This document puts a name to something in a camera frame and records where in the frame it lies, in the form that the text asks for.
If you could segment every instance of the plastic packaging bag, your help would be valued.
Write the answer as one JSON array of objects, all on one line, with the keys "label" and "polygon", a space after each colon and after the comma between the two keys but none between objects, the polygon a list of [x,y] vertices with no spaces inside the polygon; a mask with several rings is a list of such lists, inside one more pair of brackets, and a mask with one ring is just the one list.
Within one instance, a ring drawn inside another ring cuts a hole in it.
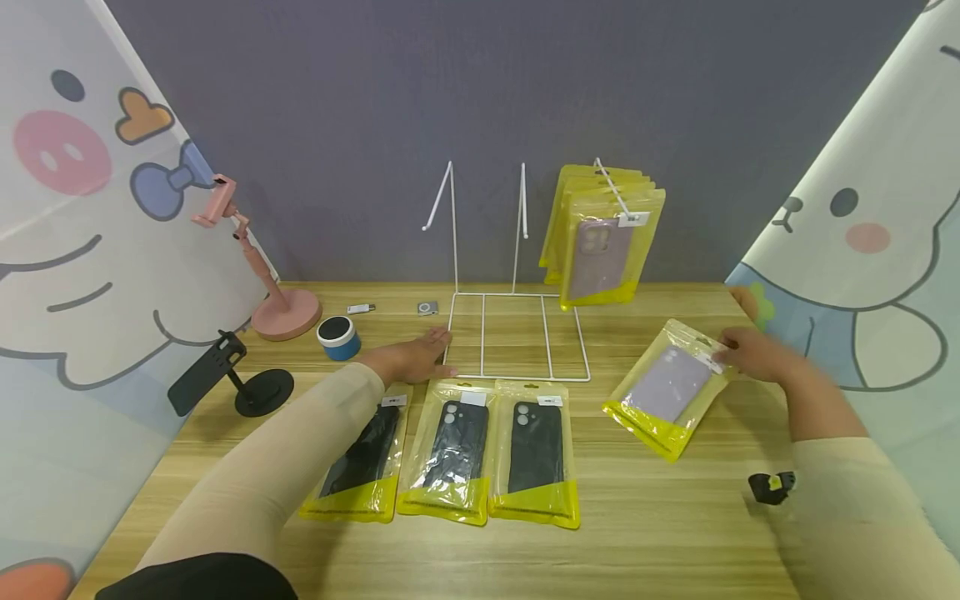
[{"label": "plastic packaging bag", "polygon": [[490,516],[580,527],[566,387],[496,381]]},{"label": "plastic packaging bag", "polygon": [[389,523],[407,432],[407,403],[413,388],[390,387],[371,421],[307,496],[300,516],[316,520]]},{"label": "plastic packaging bag", "polygon": [[396,510],[459,523],[487,523],[490,380],[439,379],[427,389],[413,453],[404,463]]},{"label": "plastic packaging bag", "polygon": [[[607,169],[612,181],[620,186],[630,184],[653,188],[655,185],[650,178],[640,171],[629,169]],[[554,192],[553,208],[550,211],[550,222],[547,225],[546,236],[543,238],[543,249],[540,251],[540,266],[547,270],[544,283],[556,285],[560,283],[564,264],[563,241],[566,236],[566,215],[570,195],[577,191],[609,189],[607,178],[599,168],[587,165],[565,165],[560,170],[557,179],[557,189]]]},{"label": "plastic packaging bag", "polygon": [[719,342],[679,321],[666,322],[603,410],[670,462],[683,454],[731,369],[711,356]]},{"label": "plastic packaging bag", "polygon": [[653,244],[665,193],[622,186],[620,197],[638,225],[625,225],[609,187],[576,193],[569,201],[560,307],[629,302]]}]

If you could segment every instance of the black phone case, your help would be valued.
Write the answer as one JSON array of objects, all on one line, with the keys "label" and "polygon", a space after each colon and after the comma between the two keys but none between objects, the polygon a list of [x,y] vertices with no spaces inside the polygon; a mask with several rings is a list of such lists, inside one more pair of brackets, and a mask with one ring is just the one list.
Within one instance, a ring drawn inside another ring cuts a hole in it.
[{"label": "black phone case", "polygon": [[[429,468],[423,478],[424,487],[438,481],[463,485],[482,474],[489,414],[486,406],[455,400],[444,403],[427,462]],[[453,422],[447,422],[447,415],[453,416]]]},{"label": "black phone case", "polygon": [[559,406],[518,402],[510,436],[507,493],[564,480],[564,424]]},{"label": "black phone case", "polygon": [[383,477],[399,417],[399,407],[377,407],[357,441],[330,467],[317,497],[323,498]]},{"label": "black phone case", "polygon": [[232,331],[221,331],[220,334],[223,338],[207,348],[204,355],[167,390],[167,399],[178,417],[192,411],[213,386],[247,355],[247,347]]}]

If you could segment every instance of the pink desk stand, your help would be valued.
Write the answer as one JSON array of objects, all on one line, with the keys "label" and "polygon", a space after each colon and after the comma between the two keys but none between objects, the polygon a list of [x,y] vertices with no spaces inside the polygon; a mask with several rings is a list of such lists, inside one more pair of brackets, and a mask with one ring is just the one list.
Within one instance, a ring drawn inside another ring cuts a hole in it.
[{"label": "pink desk stand", "polygon": [[223,175],[213,176],[217,187],[213,197],[206,205],[202,215],[194,215],[192,221],[205,228],[213,228],[224,217],[235,217],[239,222],[233,237],[240,242],[243,255],[250,268],[270,292],[256,310],[253,311],[251,324],[260,337],[273,342],[289,340],[313,327],[324,313],[320,301],[306,290],[281,290],[270,273],[270,266],[260,251],[250,243],[247,227],[250,219],[237,211],[233,203],[236,181]]}]

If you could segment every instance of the pink cheek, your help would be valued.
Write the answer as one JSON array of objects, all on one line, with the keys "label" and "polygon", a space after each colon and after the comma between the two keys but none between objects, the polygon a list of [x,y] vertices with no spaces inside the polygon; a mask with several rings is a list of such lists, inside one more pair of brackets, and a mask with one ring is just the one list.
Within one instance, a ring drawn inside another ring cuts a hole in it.
[{"label": "pink cheek", "polygon": [[864,254],[883,252],[890,246],[890,231],[879,223],[861,223],[847,229],[847,245]]},{"label": "pink cheek", "polygon": [[110,179],[107,145],[86,123],[56,110],[38,110],[13,131],[20,162],[34,179],[68,196],[87,196]]}]

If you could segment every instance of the hand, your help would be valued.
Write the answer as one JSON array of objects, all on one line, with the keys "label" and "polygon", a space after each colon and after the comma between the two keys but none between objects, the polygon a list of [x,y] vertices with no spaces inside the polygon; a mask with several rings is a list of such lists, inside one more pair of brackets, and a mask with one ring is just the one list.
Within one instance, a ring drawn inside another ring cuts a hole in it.
[{"label": "hand", "polygon": [[715,360],[737,367],[753,379],[781,383],[806,365],[806,359],[752,327],[724,329],[720,343],[729,347],[713,355]]},{"label": "hand", "polygon": [[431,327],[416,340],[374,348],[357,362],[373,369],[388,387],[394,381],[420,383],[427,379],[455,377],[456,369],[437,364],[452,337],[446,327]]}]

